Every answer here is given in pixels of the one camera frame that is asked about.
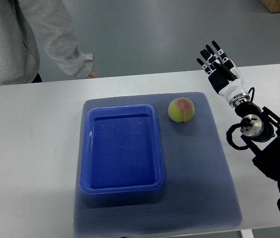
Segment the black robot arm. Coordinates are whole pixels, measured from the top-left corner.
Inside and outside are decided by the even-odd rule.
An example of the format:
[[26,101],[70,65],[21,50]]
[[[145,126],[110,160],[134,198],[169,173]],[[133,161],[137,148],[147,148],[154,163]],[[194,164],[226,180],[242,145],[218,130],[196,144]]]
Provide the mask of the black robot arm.
[[[236,150],[250,149],[255,157],[253,164],[268,178],[276,181],[280,192],[280,117],[267,107],[253,103],[255,89],[237,96],[233,101],[240,123],[226,132],[228,144]],[[277,201],[280,212],[280,199]]]

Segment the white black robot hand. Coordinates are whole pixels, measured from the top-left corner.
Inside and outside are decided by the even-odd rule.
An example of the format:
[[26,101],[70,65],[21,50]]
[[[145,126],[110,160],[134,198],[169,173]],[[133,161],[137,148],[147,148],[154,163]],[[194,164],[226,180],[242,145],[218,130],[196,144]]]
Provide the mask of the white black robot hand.
[[243,88],[243,78],[225,51],[216,41],[200,52],[201,59],[197,62],[208,76],[214,91],[224,97],[231,107],[237,107],[243,102],[249,102],[248,91]]

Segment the person's hand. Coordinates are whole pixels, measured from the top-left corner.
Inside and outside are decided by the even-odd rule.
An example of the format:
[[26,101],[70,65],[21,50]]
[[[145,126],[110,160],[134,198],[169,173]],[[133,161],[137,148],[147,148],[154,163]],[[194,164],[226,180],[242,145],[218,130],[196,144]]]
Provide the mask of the person's hand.
[[94,71],[90,72],[90,74],[88,76],[90,78],[99,78],[99,75],[96,72],[94,72]]

